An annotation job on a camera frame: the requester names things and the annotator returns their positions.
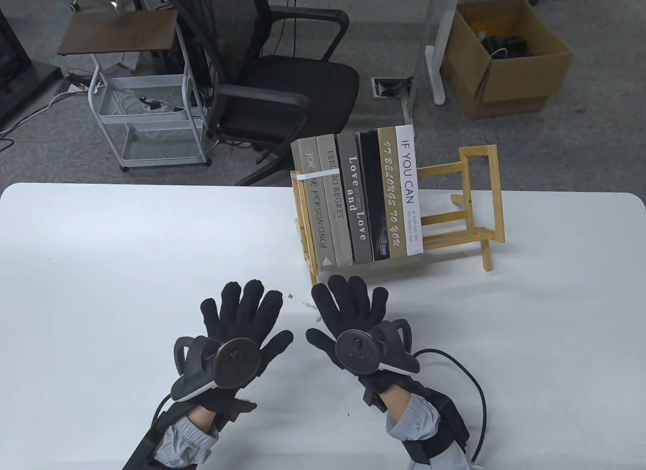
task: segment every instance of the open cardboard box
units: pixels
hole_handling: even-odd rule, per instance
[[[478,34],[523,36],[528,58],[492,60]],[[525,0],[459,4],[442,63],[442,75],[467,117],[482,119],[539,112],[558,92],[572,50]]]

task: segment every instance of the circular tracker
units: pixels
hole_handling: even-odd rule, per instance
[[[251,339],[231,339],[220,347],[211,367],[218,387],[242,387],[251,381],[260,367],[260,349]]]
[[[337,359],[357,375],[370,375],[379,369],[381,347],[363,331],[345,331],[337,339]]]

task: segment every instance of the bamboo shelf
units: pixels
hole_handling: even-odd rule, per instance
[[[424,236],[424,250],[456,246],[468,242],[480,242],[482,267],[486,271],[493,269],[491,247],[489,241],[505,242],[505,221],[503,218],[503,194],[500,186],[500,168],[498,163],[498,147],[496,145],[476,145],[460,147],[460,160],[455,163],[438,166],[420,167],[417,169],[418,179],[460,173],[462,177],[462,194],[452,194],[451,202],[462,209],[454,212],[422,216],[422,226],[439,225],[450,221],[464,220],[464,229],[448,233]],[[494,229],[482,228],[473,223],[473,205],[471,202],[471,179],[469,177],[469,158],[486,156],[489,159],[489,175],[491,177],[491,191],[494,200]],[[305,198],[304,181],[297,181],[295,175],[300,172],[293,171],[291,184],[294,189],[296,210],[298,214],[297,227],[300,229],[300,241],[303,247],[305,262],[309,267],[312,285],[316,284],[318,267],[314,253],[314,240],[309,224],[309,214]]]

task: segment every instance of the book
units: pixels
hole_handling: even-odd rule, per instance
[[[423,253],[422,216],[419,211],[419,189],[417,188],[417,161],[415,160],[415,131],[412,125],[395,127],[397,132],[397,154],[399,156],[399,179],[402,204],[404,207],[404,231],[406,232],[406,253]]]
[[[372,241],[373,259],[378,262],[390,257],[388,249],[388,225],[384,187],[381,181],[381,155],[379,136],[376,130],[358,133],[358,150],[364,179],[367,218]]]
[[[295,170],[304,174],[320,171],[316,137],[300,138],[291,144]],[[330,235],[330,218],[321,177],[305,179],[305,201],[314,238],[314,257],[319,270],[337,266]]]
[[[339,157],[337,156],[337,143],[334,140],[334,134],[330,133],[317,137],[316,145],[318,145],[320,169],[322,171],[338,169]],[[328,205],[330,233],[332,234],[332,246],[334,256],[337,259],[337,266],[340,268],[349,267],[352,265],[352,246],[350,244],[350,231],[343,187],[341,185],[341,175],[325,175],[321,179],[325,190],[326,204]]]
[[[354,262],[369,263],[372,261],[372,242],[367,221],[364,184],[355,134],[351,132],[339,133],[337,135],[337,147]]]
[[[402,212],[402,189],[399,179],[399,154],[395,127],[378,128],[379,153],[381,154],[381,182],[384,186],[386,225],[390,258],[406,256],[406,235]]]

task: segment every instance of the gloved hand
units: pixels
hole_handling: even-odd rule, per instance
[[[308,329],[305,337],[311,345],[325,352],[334,364],[345,369],[337,359],[336,339],[350,329],[369,332],[383,321],[386,315],[388,290],[382,286],[375,288],[371,303],[367,286],[362,278],[353,276],[346,281],[341,275],[332,275],[327,286],[318,283],[312,287],[312,298],[334,339],[326,336],[319,329]],[[381,394],[401,377],[391,371],[376,371],[371,375],[359,376],[359,381],[369,391]]]
[[[222,290],[220,314],[214,299],[203,301],[200,310],[208,337],[221,343],[236,338],[248,338],[261,347],[274,328],[282,307],[281,292],[270,290],[263,298],[264,290],[259,280],[251,280],[245,285],[241,299],[240,285],[235,281],[229,282]],[[293,340],[294,334],[291,331],[281,331],[261,347],[260,367],[253,379],[260,376],[267,369],[267,365],[284,352]],[[235,398],[240,389],[209,389],[191,401],[217,413],[215,425],[220,430],[228,421],[235,421],[241,412],[250,412],[256,408],[255,403]]]

